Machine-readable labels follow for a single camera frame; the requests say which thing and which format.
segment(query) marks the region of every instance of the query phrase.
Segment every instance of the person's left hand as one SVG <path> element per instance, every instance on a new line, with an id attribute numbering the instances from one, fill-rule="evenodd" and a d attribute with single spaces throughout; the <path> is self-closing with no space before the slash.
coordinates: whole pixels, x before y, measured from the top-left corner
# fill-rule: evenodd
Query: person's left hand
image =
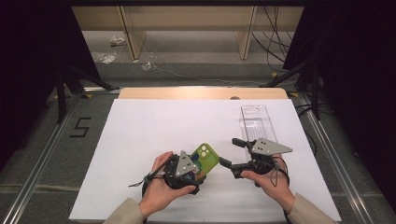
<path id="1" fill-rule="evenodd" d="M 155 159 L 151 171 L 157 170 L 166 160 L 173 156 L 173 152 L 165 152 Z M 182 189 L 171 189 L 166 185 L 162 178 L 154 178 L 146 189 L 142 201 L 139 203 L 140 211 L 143 219 L 146 219 L 151 214 L 163 210 L 174 199 L 189 194 L 195 190 L 195 186 L 186 186 Z"/>

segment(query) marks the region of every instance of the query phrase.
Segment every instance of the gray floor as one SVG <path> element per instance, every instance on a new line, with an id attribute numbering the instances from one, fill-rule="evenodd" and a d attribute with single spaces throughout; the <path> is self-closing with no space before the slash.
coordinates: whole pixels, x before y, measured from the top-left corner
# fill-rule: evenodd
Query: gray floor
<path id="1" fill-rule="evenodd" d="M 240 60 L 234 33 L 228 32 L 149 32 L 145 49 L 138 61 L 129 58 L 126 47 L 109 46 L 112 36 L 123 37 L 121 32 L 86 32 L 84 35 L 93 54 L 114 55 L 116 52 L 117 59 L 112 63 L 97 63 L 102 79 L 115 86 L 255 87 L 272 80 L 275 71 L 268 66 L 268 62 L 277 70 L 282 65 L 282 62 L 272 56 L 267 62 L 267 54 L 254 39 L 247 60 Z M 264 46 L 268 46 L 262 33 L 255 35 Z M 281 37 L 285 44 L 290 42 L 287 34 L 283 33 Z M 270 49 L 282 57 L 278 45 L 273 44 Z M 295 78 L 285 81 L 280 87 L 294 91 L 292 84 Z M 83 84 L 93 86 L 90 82 Z M 0 173 L 0 217 L 7 213 L 14 202 L 55 130 L 58 114 L 54 95 L 55 93 L 48 99 L 48 107 L 43 108 L 41 117 L 26 139 L 26 147 L 17 150 Z M 73 223 L 68 220 L 68 215 L 91 162 L 112 101 L 118 95 L 95 93 L 90 97 L 78 99 L 19 223 Z M 301 104 L 300 97 L 290 99 L 295 105 Z M 337 117 L 327 106 L 320 110 L 325 131 L 367 205 L 373 222 L 396 223 L 396 216 L 386 199 L 359 158 L 352 154 L 353 146 Z M 90 129 L 85 137 L 73 138 L 71 135 L 83 133 L 82 130 L 75 130 L 79 118 L 90 118 L 81 122 L 82 126 Z M 343 219 L 342 223 L 359 223 L 307 115 L 301 116 L 301 122 L 318 146 L 316 159 Z"/>

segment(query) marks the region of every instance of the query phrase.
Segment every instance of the table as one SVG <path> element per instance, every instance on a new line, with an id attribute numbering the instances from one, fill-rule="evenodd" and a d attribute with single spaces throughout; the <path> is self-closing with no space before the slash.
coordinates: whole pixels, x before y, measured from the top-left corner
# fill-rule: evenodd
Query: table
<path id="1" fill-rule="evenodd" d="M 241 100 L 228 100 L 235 96 Z M 139 200 L 141 189 L 127 186 L 140 181 L 153 158 L 166 148 L 178 153 L 208 142 L 220 156 L 226 154 L 223 157 L 235 163 L 246 161 L 245 151 L 231 144 L 232 136 L 240 137 L 240 105 L 245 104 L 265 105 L 277 141 L 293 147 L 292 153 L 284 155 L 290 168 L 291 190 L 340 220 L 301 123 L 283 90 L 205 87 L 122 90 L 112 106 L 70 218 L 103 221 L 126 197 Z M 306 171 L 304 176 L 297 175 L 302 170 Z M 261 189 L 247 180 L 233 179 L 229 170 L 218 165 L 197 195 L 177 199 L 149 220 L 254 223 L 284 221 L 284 217 L 279 205 Z"/>

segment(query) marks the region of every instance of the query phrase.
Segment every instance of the sleeve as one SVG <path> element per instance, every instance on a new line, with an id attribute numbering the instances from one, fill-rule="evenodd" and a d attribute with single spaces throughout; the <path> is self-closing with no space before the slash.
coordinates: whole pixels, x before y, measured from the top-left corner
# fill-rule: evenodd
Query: sleeve
<path id="1" fill-rule="evenodd" d="M 125 200 L 107 218 L 104 224 L 142 224 L 143 216 L 139 204 L 133 199 Z"/>
<path id="2" fill-rule="evenodd" d="M 309 202 L 305 197 L 296 194 L 294 205 L 288 218 L 293 224 L 334 224 L 329 216 Z"/>

